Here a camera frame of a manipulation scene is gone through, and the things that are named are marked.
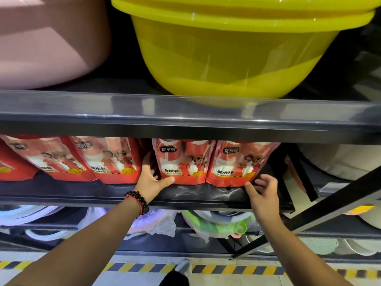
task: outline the left hand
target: left hand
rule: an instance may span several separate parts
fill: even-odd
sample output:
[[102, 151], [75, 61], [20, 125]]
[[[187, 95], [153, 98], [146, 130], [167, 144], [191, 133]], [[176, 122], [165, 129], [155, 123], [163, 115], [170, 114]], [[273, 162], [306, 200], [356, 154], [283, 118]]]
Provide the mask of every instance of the left hand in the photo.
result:
[[154, 170], [151, 170], [150, 157], [153, 152], [147, 153], [143, 159], [142, 172], [138, 183], [136, 184], [135, 191], [140, 192], [140, 195], [145, 198], [149, 204], [160, 191], [174, 183], [174, 177], [168, 177], [161, 181], [154, 177]]

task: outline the red package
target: red package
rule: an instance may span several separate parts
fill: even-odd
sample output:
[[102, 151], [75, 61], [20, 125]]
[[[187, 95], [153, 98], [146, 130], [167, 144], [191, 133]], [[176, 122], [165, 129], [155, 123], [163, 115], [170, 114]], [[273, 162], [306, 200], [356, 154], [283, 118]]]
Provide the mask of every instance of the red package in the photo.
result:
[[14, 153], [0, 140], [0, 181], [25, 181], [34, 177], [38, 168]]
[[174, 176], [178, 185], [205, 182], [215, 141], [153, 138], [152, 145], [163, 178]]
[[1, 135], [1, 138], [14, 152], [56, 180], [91, 182], [97, 179], [67, 136]]
[[137, 183], [142, 160], [134, 138], [71, 136], [79, 154], [106, 184]]
[[243, 186], [252, 182], [280, 143], [218, 141], [207, 174], [216, 187]]

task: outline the yellow plastic basin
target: yellow plastic basin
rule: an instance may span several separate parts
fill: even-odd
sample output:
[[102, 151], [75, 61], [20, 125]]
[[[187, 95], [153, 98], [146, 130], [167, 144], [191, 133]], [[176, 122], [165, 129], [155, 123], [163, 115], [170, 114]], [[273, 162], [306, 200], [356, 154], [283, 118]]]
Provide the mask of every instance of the yellow plastic basin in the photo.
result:
[[280, 98], [343, 29], [381, 0], [112, 0], [131, 14], [144, 61], [175, 95]]

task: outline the pink plastic item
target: pink plastic item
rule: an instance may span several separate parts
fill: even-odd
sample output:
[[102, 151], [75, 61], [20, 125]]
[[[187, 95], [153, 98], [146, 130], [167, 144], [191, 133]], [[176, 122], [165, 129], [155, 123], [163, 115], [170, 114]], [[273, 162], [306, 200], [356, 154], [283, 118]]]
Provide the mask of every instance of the pink plastic item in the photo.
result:
[[105, 0], [0, 0], [0, 88], [66, 82], [111, 49]]

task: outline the floor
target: floor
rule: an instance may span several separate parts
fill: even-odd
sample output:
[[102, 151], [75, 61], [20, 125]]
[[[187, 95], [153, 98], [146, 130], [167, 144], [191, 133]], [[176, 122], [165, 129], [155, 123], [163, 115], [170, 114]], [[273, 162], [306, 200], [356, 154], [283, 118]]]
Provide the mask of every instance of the floor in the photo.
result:
[[[38, 252], [0, 251], [0, 285], [7, 283], [31, 261], [40, 258]], [[166, 273], [182, 258], [115, 255], [94, 286], [159, 285]], [[292, 286], [279, 262], [228, 259], [190, 258], [193, 264], [191, 285]], [[330, 264], [354, 286], [381, 286], [381, 265]]]

